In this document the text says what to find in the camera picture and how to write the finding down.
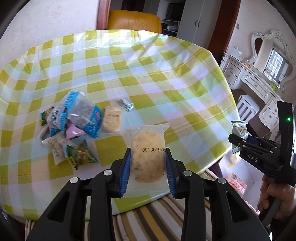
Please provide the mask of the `person's right hand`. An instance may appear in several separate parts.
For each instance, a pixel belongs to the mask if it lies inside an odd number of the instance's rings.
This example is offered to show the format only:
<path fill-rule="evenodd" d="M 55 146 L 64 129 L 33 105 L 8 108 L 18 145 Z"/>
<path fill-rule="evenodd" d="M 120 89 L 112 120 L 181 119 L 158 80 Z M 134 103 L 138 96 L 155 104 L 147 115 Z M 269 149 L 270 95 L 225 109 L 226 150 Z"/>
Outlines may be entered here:
<path fill-rule="evenodd" d="M 279 198 L 281 200 L 275 219 L 285 219 L 295 213 L 295 187 L 289 184 L 268 183 L 268 177 L 263 175 L 260 188 L 260 197 L 257 207 L 260 211 L 268 209 L 269 197 Z"/>

